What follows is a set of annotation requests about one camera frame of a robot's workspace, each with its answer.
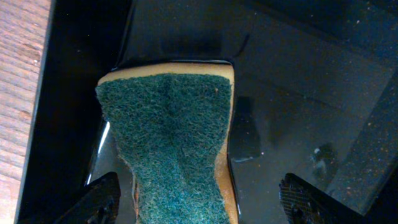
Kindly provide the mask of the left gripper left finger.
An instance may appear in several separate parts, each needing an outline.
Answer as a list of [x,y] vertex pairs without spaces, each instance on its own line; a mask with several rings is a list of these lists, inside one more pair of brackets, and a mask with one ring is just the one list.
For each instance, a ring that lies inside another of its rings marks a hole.
[[114,224],[120,197],[118,175],[108,172],[85,186],[80,198],[54,223]]

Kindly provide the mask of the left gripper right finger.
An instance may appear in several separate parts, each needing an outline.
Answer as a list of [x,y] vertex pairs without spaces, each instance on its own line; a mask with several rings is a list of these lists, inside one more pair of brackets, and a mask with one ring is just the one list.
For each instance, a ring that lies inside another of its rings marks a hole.
[[279,184],[279,199],[292,224],[359,224],[366,219],[293,173]]

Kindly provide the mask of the yellow green sponge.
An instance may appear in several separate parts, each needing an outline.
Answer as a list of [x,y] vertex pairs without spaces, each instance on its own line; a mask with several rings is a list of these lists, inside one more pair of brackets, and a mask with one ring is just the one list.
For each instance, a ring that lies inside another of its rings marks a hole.
[[136,179],[138,223],[237,223],[228,165],[234,69],[161,63],[111,72],[96,94]]

